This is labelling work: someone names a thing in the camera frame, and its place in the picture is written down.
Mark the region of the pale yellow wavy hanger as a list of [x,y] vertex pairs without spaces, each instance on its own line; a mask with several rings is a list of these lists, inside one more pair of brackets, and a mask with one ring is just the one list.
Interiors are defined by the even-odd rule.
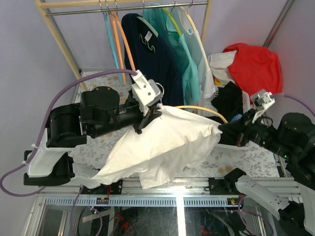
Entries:
[[221,115],[220,113],[218,113],[214,110],[208,109],[208,108],[204,108],[204,107],[200,107],[200,106],[193,106],[193,105],[181,105],[181,106],[175,106],[175,108],[178,108],[178,109],[197,109],[197,110],[207,111],[207,112],[210,112],[210,113],[218,116],[224,123],[228,123],[227,119],[223,115]]

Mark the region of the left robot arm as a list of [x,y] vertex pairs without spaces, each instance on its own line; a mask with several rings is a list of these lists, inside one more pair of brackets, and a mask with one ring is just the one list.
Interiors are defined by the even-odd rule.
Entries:
[[110,87],[100,86],[81,94],[79,103],[54,108],[44,125],[44,133],[28,171],[24,174],[26,186],[61,186],[68,183],[83,185],[97,194],[107,190],[108,182],[92,178],[96,171],[79,167],[68,151],[85,145],[93,139],[132,126],[142,133],[154,119],[161,116],[156,105],[146,115],[130,92],[124,104]]

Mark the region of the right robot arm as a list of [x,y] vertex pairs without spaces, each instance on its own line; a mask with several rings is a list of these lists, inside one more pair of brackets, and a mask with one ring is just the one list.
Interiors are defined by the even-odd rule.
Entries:
[[315,125],[301,113],[287,113],[278,128],[267,126],[262,118],[254,118],[250,109],[237,120],[219,125],[224,137],[236,138],[241,147],[248,142],[285,159],[289,171],[302,195],[302,203],[284,200],[260,185],[244,171],[235,168],[224,177],[225,190],[230,194],[242,193],[279,221],[289,236],[315,234]]

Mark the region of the white t shirt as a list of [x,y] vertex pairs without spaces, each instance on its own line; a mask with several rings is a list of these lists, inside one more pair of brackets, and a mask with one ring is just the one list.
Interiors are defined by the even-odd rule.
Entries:
[[186,167],[199,167],[220,141],[216,121],[171,106],[161,106],[159,112],[142,134],[126,131],[93,180],[110,185],[138,174],[143,189],[157,187]]

